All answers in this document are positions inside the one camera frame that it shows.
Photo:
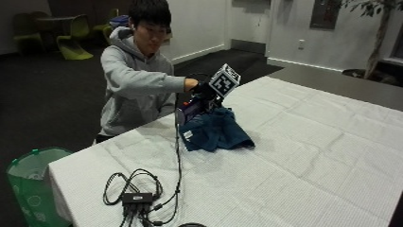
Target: gray hoodie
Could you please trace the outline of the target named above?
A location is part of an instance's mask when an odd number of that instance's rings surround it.
[[[184,92],[185,78],[171,76],[175,67],[160,52],[146,58],[127,27],[114,30],[102,64],[107,78],[102,134],[114,136],[175,111],[173,93]]]

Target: person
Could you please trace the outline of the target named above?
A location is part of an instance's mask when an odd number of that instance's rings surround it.
[[[134,0],[130,17],[130,27],[115,28],[102,56],[107,105],[96,143],[173,113],[176,93],[199,85],[196,79],[175,76],[159,50],[172,23],[167,0]]]

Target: green trash bin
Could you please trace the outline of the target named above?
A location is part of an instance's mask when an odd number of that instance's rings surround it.
[[[9,177],[30,227],[67,227],[71,223],[56,211],[52,186],[44,179],[48,164],[68,156],[64,148],[35,149],[15,159]]]

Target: hoodie sleeve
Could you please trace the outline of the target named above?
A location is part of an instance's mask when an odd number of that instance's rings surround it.
[[[126,57],[123,50],[115,46],[108,47],[102,56],[107,86],[115,94],[135,98],[184,92],[185,78],[162,72],[136,71],[128,67]]]
[[[172,65],[171,74],[175,74],[175,66]],[[176,97],[177,94],[167,94],[163,99],[163,106],[159,113],[159,118],[172,114],[176,110]]]

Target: boy's hair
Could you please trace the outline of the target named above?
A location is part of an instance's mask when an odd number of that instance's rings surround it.
[[[172,24],[172,12],[167,0],[132,0],[130,17],[135,27],[142,21],[167,27]]]

